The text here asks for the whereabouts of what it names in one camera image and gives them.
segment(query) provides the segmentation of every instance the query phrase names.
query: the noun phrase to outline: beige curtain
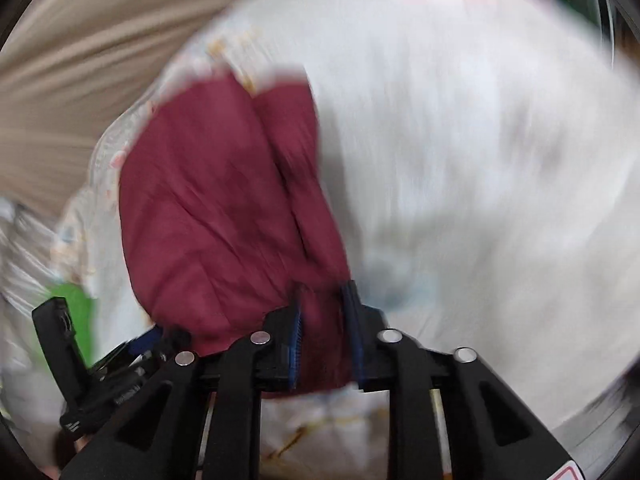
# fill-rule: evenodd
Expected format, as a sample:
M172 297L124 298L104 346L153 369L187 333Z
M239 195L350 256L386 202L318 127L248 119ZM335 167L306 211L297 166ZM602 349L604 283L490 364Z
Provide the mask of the beige curtain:
M232 0L38 0L0 52L0 196L58 214L105 128Z

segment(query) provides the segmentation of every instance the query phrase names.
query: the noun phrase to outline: white fabric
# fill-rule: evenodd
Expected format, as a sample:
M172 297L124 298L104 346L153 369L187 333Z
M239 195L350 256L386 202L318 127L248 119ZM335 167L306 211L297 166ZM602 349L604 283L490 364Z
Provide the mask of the white fabric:
M142 332L118 238L127 143L217 61L249 88L276 66L302 66L322 180L364 300L429 348L476 348L558 427L640 349L639 79L612 71L573 20L550 0L243 0L98 144L70 206L73 216L90 197L82 279L108 294L100 308L126 298L120 324ZM382 478L371 441L384 434L374 415L386 397L320 400L268 404L265 464L292 478ZM325 433L272 460L319 420Z

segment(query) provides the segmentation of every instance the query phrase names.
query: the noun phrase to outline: white sticker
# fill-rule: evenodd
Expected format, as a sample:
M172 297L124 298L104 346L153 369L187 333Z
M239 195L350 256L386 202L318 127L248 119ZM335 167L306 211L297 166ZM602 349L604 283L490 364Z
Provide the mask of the white sticker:
M575 462L569 460L546 480L584 480L584 477Z

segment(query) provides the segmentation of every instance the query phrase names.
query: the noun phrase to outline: silver screw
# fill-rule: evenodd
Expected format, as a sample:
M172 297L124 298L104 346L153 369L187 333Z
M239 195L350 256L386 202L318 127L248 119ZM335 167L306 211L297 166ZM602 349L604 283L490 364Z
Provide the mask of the silver screw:
M179 365L179 366L189 366L191 363L193 363L196 360L195 355L193 355L191 352L180 352L176 357L175 357L175 362Z
M383 343L397 343L402 339L402 333L392 328L389 330L381 330L378 332L378 339Z
M458 348L453 352L453 358L459 363L472 363L478 358L478 354L472 348Z
M260 330L251 334L251 342L254 345L264 345L270 340L271 334L269 334L269 332L265 332L264 330Z

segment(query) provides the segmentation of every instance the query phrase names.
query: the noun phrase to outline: folded maroon garment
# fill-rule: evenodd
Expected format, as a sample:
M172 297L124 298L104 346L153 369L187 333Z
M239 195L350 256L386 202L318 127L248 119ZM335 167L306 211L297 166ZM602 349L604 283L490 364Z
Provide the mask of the folded maroon garment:
M163 105L120 175L122 245L152 319L200 355L302 300L301 391L343 386L350 366L338 287L350 278L317 178L306 83L252 98L227 75Z

